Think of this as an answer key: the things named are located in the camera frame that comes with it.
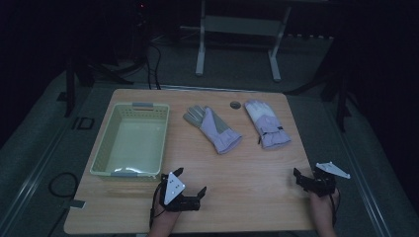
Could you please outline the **black equipment stand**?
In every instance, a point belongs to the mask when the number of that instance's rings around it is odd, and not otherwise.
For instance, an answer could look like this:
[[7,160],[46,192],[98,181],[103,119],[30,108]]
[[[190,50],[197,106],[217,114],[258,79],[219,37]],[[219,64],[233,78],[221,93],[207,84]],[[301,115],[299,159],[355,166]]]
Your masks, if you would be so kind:
[[124,76],[141,68],[149,48],[147,0],[74,0],[66,55],[67,116],[75,107],[75,84],[91,87],[96,75],[129,85]]

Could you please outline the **pale green plastic basket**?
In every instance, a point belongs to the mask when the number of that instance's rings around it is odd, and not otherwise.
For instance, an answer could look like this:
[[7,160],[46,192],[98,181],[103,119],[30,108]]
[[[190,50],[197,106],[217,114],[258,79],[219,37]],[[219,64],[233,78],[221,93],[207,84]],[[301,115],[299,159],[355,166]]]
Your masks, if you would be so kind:
[[90,173],[108,180],[155,181],[161,173],[169,114],[167,104],[114,104]]

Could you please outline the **purple glove with grey palm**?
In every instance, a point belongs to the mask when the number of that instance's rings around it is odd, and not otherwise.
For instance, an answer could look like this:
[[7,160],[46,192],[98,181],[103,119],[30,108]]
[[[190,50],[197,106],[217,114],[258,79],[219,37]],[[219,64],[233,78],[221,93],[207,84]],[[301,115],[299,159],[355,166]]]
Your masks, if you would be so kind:
[[189,107],[183,118],[207,137],[218,154],[228,153],[241,142],[242,135],[227,125],[210,107]]

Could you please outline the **white and purple glove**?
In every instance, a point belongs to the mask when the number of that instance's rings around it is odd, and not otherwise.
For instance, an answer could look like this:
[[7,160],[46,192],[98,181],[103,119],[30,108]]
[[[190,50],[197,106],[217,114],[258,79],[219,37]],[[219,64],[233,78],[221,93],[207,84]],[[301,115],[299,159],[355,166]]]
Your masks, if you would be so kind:
[[263,149],[274,149],[291,141],[272,108],[259,100],[248,100],[245,109],[259,133]]

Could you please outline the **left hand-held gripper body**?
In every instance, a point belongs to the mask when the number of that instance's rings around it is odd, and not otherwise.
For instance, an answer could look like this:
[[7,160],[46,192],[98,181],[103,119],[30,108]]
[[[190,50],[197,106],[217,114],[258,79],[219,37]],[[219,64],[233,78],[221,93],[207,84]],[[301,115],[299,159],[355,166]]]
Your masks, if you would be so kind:
[[183,190],[186,185],[179,177],[176,177],[173,172],[162,175],[159,203],[165,210],[171,212],[199,210],[201,199],[196,198],[196,196],[185,197]]

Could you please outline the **white metal desk frame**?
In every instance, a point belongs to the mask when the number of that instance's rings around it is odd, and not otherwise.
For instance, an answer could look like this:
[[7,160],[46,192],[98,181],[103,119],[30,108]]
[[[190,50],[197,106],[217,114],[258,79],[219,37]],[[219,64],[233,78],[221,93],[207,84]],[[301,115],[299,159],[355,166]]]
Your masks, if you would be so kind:
[[252,18],[239,18],[230,16],[209,15],[207,2],[200,1],[199,48],[196,62],[195,75],[203,76],[206,60],[206,33],[224,33],[246,36],[273,37],[275,43],[267,51],[271,73],[274,82],[280,82],[282,76],[277,61],[281,41],[285,35],[288,19],[292,11],[291,6],[286,6],[280,20],[265,20]]

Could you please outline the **dark tripod stand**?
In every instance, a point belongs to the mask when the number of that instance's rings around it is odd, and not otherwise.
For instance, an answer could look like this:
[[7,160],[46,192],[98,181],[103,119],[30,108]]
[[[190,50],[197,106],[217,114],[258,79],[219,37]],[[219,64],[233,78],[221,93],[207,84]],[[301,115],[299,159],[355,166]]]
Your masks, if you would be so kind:
[[285,95],[299,95],[320,84],[325,84],[320,93],[320,99],[322,102],[331,102],[334,98],[337,98],[336,123],[339,129],[344,132],[344,118],[350,114],[346,102],[352,69],[351,50],[344,39],[336,37],[331,42],[312,80],[295,89],[286,91]]

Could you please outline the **person's left hand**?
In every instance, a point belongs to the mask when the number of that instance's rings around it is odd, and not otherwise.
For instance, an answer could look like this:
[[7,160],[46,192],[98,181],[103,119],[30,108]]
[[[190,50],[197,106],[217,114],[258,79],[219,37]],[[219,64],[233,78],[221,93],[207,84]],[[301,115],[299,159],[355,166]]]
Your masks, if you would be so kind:
[[168,229],[171,231],[181,215],[180,212],[165,210],[158,200],[154,203],[153,210],[151,228],[157,230]]

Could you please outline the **person's right hand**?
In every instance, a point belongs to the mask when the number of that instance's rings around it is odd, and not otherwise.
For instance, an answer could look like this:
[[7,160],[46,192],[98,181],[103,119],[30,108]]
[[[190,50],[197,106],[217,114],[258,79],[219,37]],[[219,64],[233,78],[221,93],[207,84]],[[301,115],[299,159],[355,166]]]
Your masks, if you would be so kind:
[[329,216],[332,222],[336,220],[337,210],[340,204],[340,192],[338,189],[331,195],[319,197],[317,194],[310,192],[310,212],[314,219],[317,216]]

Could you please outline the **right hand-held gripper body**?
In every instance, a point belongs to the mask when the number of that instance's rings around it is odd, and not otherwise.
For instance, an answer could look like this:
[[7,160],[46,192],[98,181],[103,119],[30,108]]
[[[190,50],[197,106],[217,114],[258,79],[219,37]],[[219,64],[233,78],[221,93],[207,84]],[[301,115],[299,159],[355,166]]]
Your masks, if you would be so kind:
[[301,181],[307,184],[308,190],[319,197],[331,195],[336,188],[336,177],[350,179],[351,175],[332,162],[317,163],[313,170],[313,177],[301,177]]

